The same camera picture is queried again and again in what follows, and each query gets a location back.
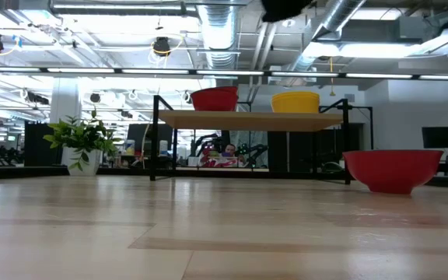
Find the table surface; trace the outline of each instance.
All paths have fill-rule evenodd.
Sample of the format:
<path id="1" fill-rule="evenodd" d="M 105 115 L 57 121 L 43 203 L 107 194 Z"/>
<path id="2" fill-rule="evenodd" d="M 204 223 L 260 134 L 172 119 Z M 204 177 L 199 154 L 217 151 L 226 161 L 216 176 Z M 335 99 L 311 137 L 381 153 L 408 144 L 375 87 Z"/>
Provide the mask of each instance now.
<path id="1" fill-rule="evenodd" d="M 159 118 L 172 128 L 235 131 L 320 131 L 340 124 L 341 114 L 290 114 L 161 110 Z"/>

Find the potted plant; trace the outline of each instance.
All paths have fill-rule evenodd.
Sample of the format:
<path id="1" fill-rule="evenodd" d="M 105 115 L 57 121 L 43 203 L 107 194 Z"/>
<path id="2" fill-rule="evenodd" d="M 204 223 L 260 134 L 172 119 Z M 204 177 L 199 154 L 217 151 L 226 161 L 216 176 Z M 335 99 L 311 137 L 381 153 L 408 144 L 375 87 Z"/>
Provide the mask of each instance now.
<path id="1" fill-rule="evenodd" d="M 106 129 L 103 122 L 96 119 L 96 109 L 91 113 L 92 119 L 81 121 L 69 117 L 68 122 L 60 120 L 57 124 L 49 124 L 53 135 L 45 135 L 51 142 L 51 148 L 63 147 L 65 162 L 72 176 L 94 176 L 100 166 L 103 152 L 114 156 L 117 148 L 114 142 L 114 129 Z"/>

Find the red bowl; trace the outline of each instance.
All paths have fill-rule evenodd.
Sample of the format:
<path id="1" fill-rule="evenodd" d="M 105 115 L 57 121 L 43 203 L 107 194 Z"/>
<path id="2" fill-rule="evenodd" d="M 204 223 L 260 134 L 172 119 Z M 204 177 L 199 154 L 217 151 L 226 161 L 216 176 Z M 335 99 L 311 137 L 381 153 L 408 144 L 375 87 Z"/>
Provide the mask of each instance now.
<path id="1" fill-rule="evenodd" d="M 195 110 L 234 111 L 238 103 L 238 88 L 223 86 L 198 90 L 191 94 Z"/>
<path id="2" fill-rule="evenodd" d="M 410 194 L 436 174 L 442 151 L 393 150 L 344 152 L 350 174 L 371 191 Z"/>

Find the white pot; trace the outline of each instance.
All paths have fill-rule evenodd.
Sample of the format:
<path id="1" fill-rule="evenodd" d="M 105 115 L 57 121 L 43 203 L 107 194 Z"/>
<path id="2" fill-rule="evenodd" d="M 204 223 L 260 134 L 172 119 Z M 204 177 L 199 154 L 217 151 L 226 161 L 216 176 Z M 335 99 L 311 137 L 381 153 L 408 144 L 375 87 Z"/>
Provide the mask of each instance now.
<path id="1" fill-rule="evenodd" d="M 74 153 L 73 148 L 63 148 L 62 164 L 65 164 L 68 168 L 68 172 L 71 176 L 95 176 L 98 168 L 100 167 L 101 155 L 103 154 L 100 150 L 93 150 L 92 152 L 87 152 L 89 157 L 89 164 L 85 164 L 81 160 L 82 171 L 79 168 L 70 169 L 70 165 L 76 163 L 76 159 L 81 156 L 81 153 Z"/>

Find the ceiling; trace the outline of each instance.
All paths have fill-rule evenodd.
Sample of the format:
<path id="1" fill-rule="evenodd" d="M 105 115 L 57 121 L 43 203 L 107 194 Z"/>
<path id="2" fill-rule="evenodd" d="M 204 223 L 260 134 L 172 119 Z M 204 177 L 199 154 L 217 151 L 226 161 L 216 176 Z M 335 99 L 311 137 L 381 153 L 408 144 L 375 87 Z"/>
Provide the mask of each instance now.
<path id="1" fill-rule="evenodd" d="M 324 12 L 325 1 L 318 8 L 306 10 L 294 18 L 292 26 L 277 25 L 271 42 L 271 50 L 264 67 L 283 66 L 292 63 L 303 51 L 303 33 L 309 19 Z M 401 13 L 412 10 L 420 1 L 368 0 L 352 17 L 353 19 L 395 20 Z M 448 10 L 448 1 L 433 1 L 433 12 Z M 429 5 L 421 5 L 413 16 L 428 15 Z M 251 1 L 239 10 L 237 42 L 234 51 L 238 54 L 239 69 L 250 69 L 259 39 L 263 9 L 259 1 Z M 91 68 L 207 68 L 204 37 L 201 23 L 194 17 L 178 16 L 116 16 L 70 15 L 28 10 L 22 12 L 0 11 L 0 34 L 4 44 L 0 66 L 29 67 L 91 67 Z M 169 37 L 173 48 L 167 58 L 152 55 L 151 44 L 157 37 Z M 419 72 L 448 73 L 448 57 L 412 59 L 347 58 L 334 57 L 332 62 L 317 59 L 313 67 L 320 72 Z M 330 79 L 318 79 L 314 85 L 325 86 Z M 150 79 L 150 78 L 81 78 L 80 89 L 85 96 L 84 107 L 91 108 L 92 93 L 105 96 L 105 100 L 124 100 L 125 110 L 151 109 L 152 95 L 159 93 L 175 107 L 191 109 L 185 101 L 185 93 L 192 93 L 216 85 L 214 79 Z M 364 88 L 365 80 L 346 79 L 337 85 L 354 85 Z M 0 74 L 0 107 L 34 107 L 22 98 L 26 89 L 52 102 L 53 78 L 38 75 Z M 113 107 L 111 102 L 95 104 L 99 108 Z M 14 118 L 17 121 L 45 121 L 49 108 L 42 110 L 2 110 L 0 120 Z M 114 121 L 148 121 L 149 112 L 136 116 L 134 120 L 120 116 L 119 112 L 100 112 L 100 117 Z"/>

